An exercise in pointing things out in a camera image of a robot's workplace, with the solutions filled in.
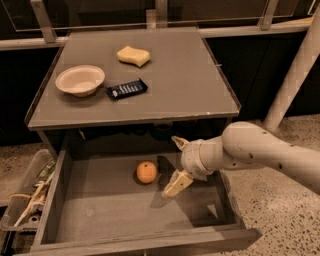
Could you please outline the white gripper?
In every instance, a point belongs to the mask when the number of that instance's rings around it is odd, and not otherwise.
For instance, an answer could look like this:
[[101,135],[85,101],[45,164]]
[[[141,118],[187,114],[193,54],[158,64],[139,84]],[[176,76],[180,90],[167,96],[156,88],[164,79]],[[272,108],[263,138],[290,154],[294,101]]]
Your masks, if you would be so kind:
[[173,198],[192,184],[193,178],[206,181],[215,171],[214,151],[212,139],[195,140],[189,142],[185,138],[172,136],[171,140],[182,151],[181,165],[183,171],[176,169],[167,186],[162,192],[164,198]]

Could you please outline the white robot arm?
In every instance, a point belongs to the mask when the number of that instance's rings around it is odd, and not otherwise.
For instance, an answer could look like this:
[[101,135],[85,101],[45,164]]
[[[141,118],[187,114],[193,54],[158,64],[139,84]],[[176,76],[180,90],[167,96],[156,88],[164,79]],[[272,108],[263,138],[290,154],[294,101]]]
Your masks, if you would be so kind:
[[196,179],[216,170],[273,168],[309,190],[320,193],[320,152],[289,144],[272,135],[320,54],[320,6],[276,94],[261,127],[250,122],[229,124],[222,135],[209,140],[172,140],[182,151],[176,170],[162,196],[173,198]]

